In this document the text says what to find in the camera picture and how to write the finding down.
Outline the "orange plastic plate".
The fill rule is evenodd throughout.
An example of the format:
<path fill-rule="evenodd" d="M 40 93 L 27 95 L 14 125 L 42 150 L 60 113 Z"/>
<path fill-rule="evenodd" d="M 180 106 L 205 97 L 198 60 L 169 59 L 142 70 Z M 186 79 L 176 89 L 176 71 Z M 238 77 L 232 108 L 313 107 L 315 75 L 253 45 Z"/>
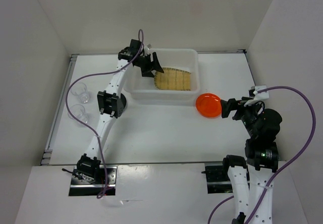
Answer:
<path fill-rule="evenodd" d="M 212 93 L 204 93 L 195 101 L 197 111 L 206 118 L 216 118 L 222 113 L 221 99 Z"/>

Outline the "woven bamboo tray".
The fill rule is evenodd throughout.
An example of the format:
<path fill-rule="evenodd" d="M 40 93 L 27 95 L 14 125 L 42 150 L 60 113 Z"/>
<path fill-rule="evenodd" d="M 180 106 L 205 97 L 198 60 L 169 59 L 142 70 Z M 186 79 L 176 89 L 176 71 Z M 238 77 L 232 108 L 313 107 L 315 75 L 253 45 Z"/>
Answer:
<path fill-rule="evenodd" d="M 158 90 L 191 90 L 191 73 L 176 68 L 163 68 L 163 73 L 156 72 L 154 76 L 154 85 Z"/>

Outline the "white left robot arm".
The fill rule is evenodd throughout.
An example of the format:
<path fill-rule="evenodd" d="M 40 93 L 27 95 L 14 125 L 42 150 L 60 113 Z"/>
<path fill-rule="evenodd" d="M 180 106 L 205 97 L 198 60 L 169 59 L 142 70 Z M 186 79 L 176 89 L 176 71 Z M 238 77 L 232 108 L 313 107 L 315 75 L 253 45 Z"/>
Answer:
<path fill-rule="evenodd" d="M 99 122 L 94 137 L 85 153 L 77 162 L 78 178 L 96 183 L 101 178 L 100 164 L 103 163 L 103 144 L 115 121 L 122 115 L 127 100 L 121 93 L 126 78 L 133 67 L 139 67 L 142 77 L 154 77 L 154 71 L 163 73 L 156 52 L 149 52 L 142 39 L 132 39 L 130 45 L 118 53 L 116 72 L 104 91 L 97 93 Z"/>

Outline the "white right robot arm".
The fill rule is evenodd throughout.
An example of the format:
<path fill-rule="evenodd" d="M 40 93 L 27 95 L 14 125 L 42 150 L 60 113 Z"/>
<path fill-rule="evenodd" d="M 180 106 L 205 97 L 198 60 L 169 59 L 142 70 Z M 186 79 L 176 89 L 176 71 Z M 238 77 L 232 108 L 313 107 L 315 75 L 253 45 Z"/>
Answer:
<path fill-rule="evenodd" d="M 249 134 L 245 156 L 227 155 L 221 174 L 232 185 L 236 212 L 232 223 L 272 223 L 274 184 L 270 178 L 279 166 L 275 139 L 282 117 L 261 101 L 245 106 L 247 100 L 220 101 L 222 118 L 235 111 L 233 119 L 241 121 Z"/>

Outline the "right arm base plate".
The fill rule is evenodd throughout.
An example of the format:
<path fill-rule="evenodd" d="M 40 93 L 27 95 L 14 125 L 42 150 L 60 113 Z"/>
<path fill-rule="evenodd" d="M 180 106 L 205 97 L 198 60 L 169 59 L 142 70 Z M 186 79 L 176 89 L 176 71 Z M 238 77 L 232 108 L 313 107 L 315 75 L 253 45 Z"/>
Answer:
<path fill-rule="evenodd" d="M 228 155 L 222 162 L 207 163 L 202 173 L 206 177 L 209 194 L 249 192 L 248 168 L 243 157 Z"/>

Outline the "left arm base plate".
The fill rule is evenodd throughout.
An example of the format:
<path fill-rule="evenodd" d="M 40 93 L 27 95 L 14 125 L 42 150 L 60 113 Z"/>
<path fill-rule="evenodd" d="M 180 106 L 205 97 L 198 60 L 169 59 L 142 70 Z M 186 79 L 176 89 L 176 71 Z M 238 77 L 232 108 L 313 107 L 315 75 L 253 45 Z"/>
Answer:
<path fill-rule="evenodd" d="M 117 167 L 108 166 L 107 170 L 107 189 L 105 196 L 114 196 L 116 193 Z M 105 171 L 103 165 L 99 167 L 96 179 L 86 177 L 77 172 L 74 166 L 71 177 L 69 196 L 97 196 L 105 187 Z"/>

